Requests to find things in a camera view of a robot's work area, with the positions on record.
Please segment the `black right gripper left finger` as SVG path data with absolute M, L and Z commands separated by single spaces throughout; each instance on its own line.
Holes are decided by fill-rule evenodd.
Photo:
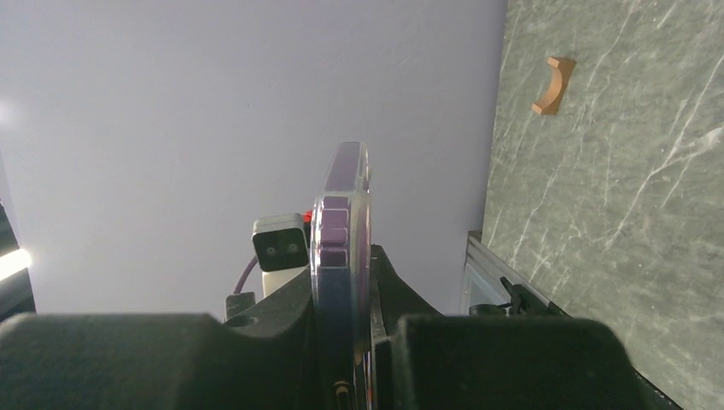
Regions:
M 240 314 L 40 315 L 1 326 L 4 409 L 314 409 L 307 324 Z

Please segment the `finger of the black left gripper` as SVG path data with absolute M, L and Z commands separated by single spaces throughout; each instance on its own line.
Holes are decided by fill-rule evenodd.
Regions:
M 224 325 L 232 328 L 286 329 L 306 314 L 312 302 L 309 268 L 256 301 L 254 292 L 232 294 L 225 300 Z
M 444 331 L 442 315 L 427 303 L 394 269 L 381 245 L 371 246 L 372 339 L 397 333 L 439 336 Z

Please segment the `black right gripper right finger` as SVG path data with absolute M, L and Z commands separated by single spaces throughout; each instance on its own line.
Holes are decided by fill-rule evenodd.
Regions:
M 590 319 L 406 315 L 377 345 L 378 409 L 647 409 L 612 330 Z

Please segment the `dark phone purple edge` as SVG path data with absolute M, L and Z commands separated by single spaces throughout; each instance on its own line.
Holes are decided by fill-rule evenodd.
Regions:
M 312 211 L 313 312 L 324 401 L 372 407 L 370 193 L 367 149 L 341 143 Z

